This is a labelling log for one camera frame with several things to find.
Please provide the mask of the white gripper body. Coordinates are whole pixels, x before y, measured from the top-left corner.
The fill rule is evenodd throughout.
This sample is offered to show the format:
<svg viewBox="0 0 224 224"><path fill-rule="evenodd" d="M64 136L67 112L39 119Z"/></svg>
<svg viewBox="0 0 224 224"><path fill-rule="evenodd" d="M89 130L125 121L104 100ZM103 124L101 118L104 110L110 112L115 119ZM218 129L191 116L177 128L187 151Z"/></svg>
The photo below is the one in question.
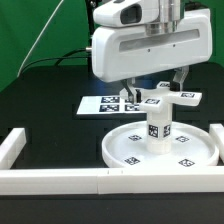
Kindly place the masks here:
<svg viewBox="0 0 224 224"><path fill-rule="evenodd" d="M93 73L113 82L209 60L210 11L182 0L110 0L93 12Z"/></svg>

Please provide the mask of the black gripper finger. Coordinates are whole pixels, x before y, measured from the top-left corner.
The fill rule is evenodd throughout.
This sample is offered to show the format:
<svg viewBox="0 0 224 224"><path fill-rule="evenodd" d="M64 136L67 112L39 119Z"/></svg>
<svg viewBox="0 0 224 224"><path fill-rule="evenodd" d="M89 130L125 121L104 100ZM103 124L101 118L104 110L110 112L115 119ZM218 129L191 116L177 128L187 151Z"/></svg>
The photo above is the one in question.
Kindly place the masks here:
<svg viewBox="0 0 224 224"><path fill-rule="evenodd" d="M183 89L183 83L189 73L189 67L184 66L175 69L175 75L173 80L170 82L171 91L181 91Z"/></svg>
<svg viewBox="0 0 224 224"><path fill-rule="evenodd" d="M139 89L136 89L134 87L135 84L135 79L130 78L130 79L125 79L123 81L123 86L127 91L128 94L128 100L130 102L140 102L141 101L141 92Z"/></svg>

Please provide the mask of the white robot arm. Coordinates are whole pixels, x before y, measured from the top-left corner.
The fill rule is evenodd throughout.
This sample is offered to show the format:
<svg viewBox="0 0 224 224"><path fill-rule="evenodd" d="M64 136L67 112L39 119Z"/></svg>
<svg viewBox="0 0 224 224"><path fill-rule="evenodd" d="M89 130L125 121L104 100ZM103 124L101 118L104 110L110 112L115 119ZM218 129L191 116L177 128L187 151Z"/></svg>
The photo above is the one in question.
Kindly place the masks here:
<svg viewBox="0 0 224 224"><path fill-rule="evenodd" d="M93 19L93 73L104 82L120 81L132 102L133 78L175 69L182 83L190 65L212 54L210 11L187 11L183 0L110 0Z"/></svg>

